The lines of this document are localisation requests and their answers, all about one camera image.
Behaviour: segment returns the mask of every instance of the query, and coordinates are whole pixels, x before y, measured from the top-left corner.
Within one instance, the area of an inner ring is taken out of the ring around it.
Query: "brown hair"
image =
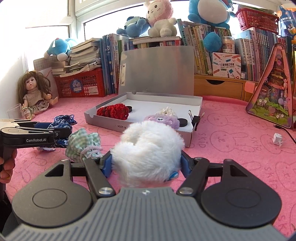
[[[37,82],[37,88],[41,91],[41,94],[49,94],[50,93],[50,81],[47,77],[45,77],[42,73],[37,72],[35,70],[29,71],[21,76],[17,83],[17,95],[19,103],[24,103],[24,96],[27,94],[27,89],[25,87],[25,83],[28,79],[34,77]]]

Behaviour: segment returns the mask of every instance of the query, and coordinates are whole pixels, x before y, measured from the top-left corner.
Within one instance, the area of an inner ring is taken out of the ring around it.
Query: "human hand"
[[[12,153],[11,158],[7,161],[4,161],[3,158],[0,157],[0,165],[3,164],[3,170],[0,172],[0,183],[9,183],[11,180],[12,172],[15,167],[15,158],[17,157],[17,149],[15,149]]]

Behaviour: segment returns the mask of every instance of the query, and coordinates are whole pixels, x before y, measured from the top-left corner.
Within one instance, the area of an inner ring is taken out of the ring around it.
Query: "red crocheted scrunchie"
[[[113,119],[126,120],[128,118],[128,107],[122,103],[101,107],[96,111],[97,115]]]

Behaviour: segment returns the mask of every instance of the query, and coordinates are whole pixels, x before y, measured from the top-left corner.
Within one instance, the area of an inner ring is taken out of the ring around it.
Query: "pink tablecloth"
[[[86,124],[83,112],[111,97],[60,99],[54,108],[49,108],[35,120],[51,122],[57,115],[74,114],[78,124],[73,126],[73,131],[84,127],[88,132],[98,132],[103,150],[107,152],[119,141],[121,133]],[[296,145],[272,123],[246,114],[245,105],[246,102],[234,99],[204,98],[202,111],[205,115],[194,133],[190,148],[185,148],[185,152],[191,157],[202,156],[211,162],[221,163],[223,159],[231,158],[267,183],[279,193],[283,202],[274,225],[284,235],[290,235],[292,224],[296,226]],[[272,143],[275,132],[285,137],[281,148]],[[53,152],[39,152],[33,148],[18,150],[13,178],[7,185],[9,198],[12,199],[18,190],[63,158],[65,149]],[[183,180],[180,175],[171,187],[176,190]],[[115,174],[109,181],[118,191],[120,185]],[[211,178],[208,185],[218,181],[217,177]],[[75,182],[86,186],[84,178],[77,177]]]

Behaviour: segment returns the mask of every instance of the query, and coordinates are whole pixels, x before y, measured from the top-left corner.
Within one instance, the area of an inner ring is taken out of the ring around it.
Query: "purple fluffy scrunchie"
[[[167,115],[149,115],[144,118],[145,121],[156,121],[159,123],[164,123],[174,130],[178,130],[180,127],[180,121],[175,116],[167,116]]]

